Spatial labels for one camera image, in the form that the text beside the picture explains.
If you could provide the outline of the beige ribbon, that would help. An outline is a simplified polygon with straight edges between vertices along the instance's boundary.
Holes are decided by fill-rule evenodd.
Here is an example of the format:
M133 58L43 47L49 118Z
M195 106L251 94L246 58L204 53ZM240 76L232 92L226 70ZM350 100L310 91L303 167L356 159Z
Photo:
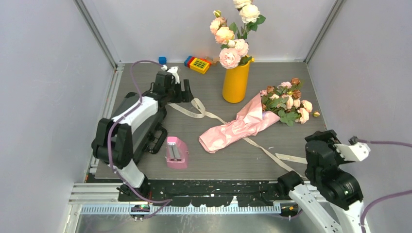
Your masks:
M189 116L191 118L204 118L204 117L208 117L208 118L212 118L212 119L216 119L218 120L220 123L223 124L227 124L226 121L224 121L223 119L221 119L219 116L208 112L205 108L205 106L203 105L203 103L198 99L198 98L194 98L191 102L191 105L199 112L199 113L195 113L192 112L188 109L185 109L184 107L179 106L176 103L169 103L168 105L181 112L182 114ZM281 168L283 168L284 170L290 172L290 171L294 171L296 172L301 178L306 179L303 175L301 175L299 172L295 171L292 167L288 166L286 163L284 163L284 161L290 161L290 162L295 162L295 163L300 163L300 164L305 164L307 165L307 160L306 158L302 158L302 157L297 157L297 156L292 156L292 155L286 155L286 154L280 154L280 153L275 153L272 154L271 152L269 152L267 149L265 149L264 147L262 147L261 145L259 145L258 143L256 143L254 140L250 139L249 137L244 137L242 138L244 141L246 141L247 143L249 143L250 145L261 149L269 158L271 158L278 166L280 166Z

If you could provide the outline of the pink flower bouquet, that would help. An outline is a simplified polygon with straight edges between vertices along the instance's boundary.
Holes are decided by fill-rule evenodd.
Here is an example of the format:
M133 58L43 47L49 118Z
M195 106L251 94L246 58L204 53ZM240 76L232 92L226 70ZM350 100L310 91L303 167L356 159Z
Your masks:
M249 136L255 136L277 122L293 126L305 124L311 117L319 117L310 101L302 99L302 82L292 78L278 86L268 86L252 98L227 124L212 127L199 137L209 153Z

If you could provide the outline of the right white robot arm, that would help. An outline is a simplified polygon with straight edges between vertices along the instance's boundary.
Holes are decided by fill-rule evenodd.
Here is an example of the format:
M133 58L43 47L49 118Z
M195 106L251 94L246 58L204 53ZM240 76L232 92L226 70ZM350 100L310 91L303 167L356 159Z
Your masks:
M305 176L319 194L329 202L337 220L321 206L295 171L277 179L277 192L292 199L321 233L368 233L363 193L357 179L340 169L340 165L361 162L369 156L367 144L354 136L349 145L342 144L334 130L316 131L305 137L307 168Z

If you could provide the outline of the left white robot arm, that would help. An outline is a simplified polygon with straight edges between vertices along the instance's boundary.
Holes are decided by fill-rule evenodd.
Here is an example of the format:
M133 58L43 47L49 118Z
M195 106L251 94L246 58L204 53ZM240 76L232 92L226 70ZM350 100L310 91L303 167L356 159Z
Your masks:
M130 194L136 200L143 201L149 195L147 177L137 164L144 153L158 153L168 136L162 125L166 106L193 99L188 79L180 80L171 69L159 71L149 90L128 93L116 116L98 122L91 144L93 156L131 185Z

